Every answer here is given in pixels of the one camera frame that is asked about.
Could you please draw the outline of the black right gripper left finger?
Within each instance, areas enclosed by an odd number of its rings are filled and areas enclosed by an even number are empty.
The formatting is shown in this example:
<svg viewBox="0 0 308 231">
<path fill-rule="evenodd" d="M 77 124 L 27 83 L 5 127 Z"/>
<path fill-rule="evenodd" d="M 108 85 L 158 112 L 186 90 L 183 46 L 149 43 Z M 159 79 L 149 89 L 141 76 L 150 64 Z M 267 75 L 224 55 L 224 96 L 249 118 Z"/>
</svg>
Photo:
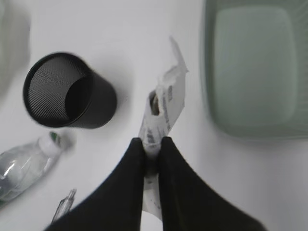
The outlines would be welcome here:
<svg viewBox="0 0 308 231">
<path fill-rule="evenodd" d="M 133 138 L 108 178 L 48 231 L 138 231 L 145 173 L 142 141 Z"/>
</svg>

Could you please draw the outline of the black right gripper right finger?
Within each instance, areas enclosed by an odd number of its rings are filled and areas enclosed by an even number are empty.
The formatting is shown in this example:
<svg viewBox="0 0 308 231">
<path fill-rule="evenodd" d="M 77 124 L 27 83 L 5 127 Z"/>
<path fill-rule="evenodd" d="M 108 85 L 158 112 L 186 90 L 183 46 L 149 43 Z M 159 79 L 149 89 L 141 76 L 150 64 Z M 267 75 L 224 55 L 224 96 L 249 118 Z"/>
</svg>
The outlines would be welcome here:
<svg viewBox="0 0 308 231">
<path fill-rule="evenodd" d="M 211 189 L 164 137 L 158 157 L 159 191 L 165 231 L 264 231 L 255 218 Z"/>
</svg>

